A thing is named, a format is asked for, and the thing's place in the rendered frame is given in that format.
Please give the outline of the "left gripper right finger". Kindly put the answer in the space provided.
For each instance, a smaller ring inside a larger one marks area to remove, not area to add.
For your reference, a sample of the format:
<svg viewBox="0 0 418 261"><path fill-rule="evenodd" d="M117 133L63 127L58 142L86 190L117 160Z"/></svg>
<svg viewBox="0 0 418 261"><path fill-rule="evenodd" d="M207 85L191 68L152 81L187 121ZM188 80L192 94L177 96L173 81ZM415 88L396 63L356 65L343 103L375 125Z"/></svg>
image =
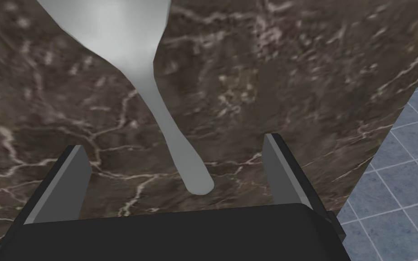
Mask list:
<svg viewBox="0 0 418 261"><path fill-rule="evenodd" d="M280 134L264 135L262 164L275 204L302 203L315 212L327 212Z"/></svg>

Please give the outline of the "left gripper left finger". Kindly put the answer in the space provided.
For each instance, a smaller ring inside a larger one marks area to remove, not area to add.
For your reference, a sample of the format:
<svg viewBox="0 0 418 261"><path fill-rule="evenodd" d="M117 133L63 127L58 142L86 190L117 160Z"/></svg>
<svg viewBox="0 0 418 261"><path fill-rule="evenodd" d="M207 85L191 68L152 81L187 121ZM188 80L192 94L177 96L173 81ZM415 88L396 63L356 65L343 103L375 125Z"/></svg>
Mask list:
<svg viewBox="0 0 418 261"><path fill-rule="evenodd" d="M81 145L69 145L14 220L14 225L76 220L92 168Z"/></svg>

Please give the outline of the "grey spoon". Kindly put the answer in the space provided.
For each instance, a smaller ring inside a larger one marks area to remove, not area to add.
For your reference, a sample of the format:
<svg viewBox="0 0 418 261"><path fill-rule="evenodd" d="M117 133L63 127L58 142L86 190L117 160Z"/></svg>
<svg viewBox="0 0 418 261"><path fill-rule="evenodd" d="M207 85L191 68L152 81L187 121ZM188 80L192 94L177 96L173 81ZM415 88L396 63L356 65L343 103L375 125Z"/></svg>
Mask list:
<svg viewBox="0 0 418 261"><path fill-rule="evenodd" d="M191 194L214 189L201 157L177 127L157 88L153 62L171 0L37 0L59 27L131 82L162 131Z"/></svg>

